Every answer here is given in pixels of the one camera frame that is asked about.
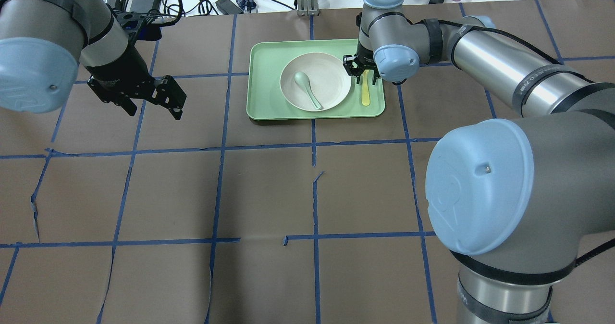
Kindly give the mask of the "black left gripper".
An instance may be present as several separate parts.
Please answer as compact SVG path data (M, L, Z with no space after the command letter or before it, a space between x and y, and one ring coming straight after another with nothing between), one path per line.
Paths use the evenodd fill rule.
M169 111L177 121L181 120L186 94L171 75L155 79L149 75L144 79L114 79L103 81L91 76L88 87L104 103L113 103L129 116L135 116L137 106L131 99L143 99Z

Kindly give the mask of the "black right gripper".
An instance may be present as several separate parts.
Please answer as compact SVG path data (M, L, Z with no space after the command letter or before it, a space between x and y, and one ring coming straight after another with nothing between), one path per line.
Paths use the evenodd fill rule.
M378 78L381 77L373 55L343 55L342 63L349 76L357 77L356 85L362 83L362 74L365 71L374 72L371 85L376 85Z

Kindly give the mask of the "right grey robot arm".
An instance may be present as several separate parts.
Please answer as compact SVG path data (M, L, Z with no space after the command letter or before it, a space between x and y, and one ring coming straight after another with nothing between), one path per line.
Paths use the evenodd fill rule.
M432 228L460 264L459 324L544 324L553 285L614 247L614 85L593 82L486 16L409 21L404 0L363 0L348 75L401 85L450 61L513 109L450 131L430 155Z

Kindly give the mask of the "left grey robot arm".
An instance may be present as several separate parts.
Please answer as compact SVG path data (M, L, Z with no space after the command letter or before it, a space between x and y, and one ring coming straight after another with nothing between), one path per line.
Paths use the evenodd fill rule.
M134 116L136 99L183 114L186 94L172 76L155 79L135 48L162 14L115 12L103 0L1 0L0 104L49 113L67 102L83 66L88 87Z

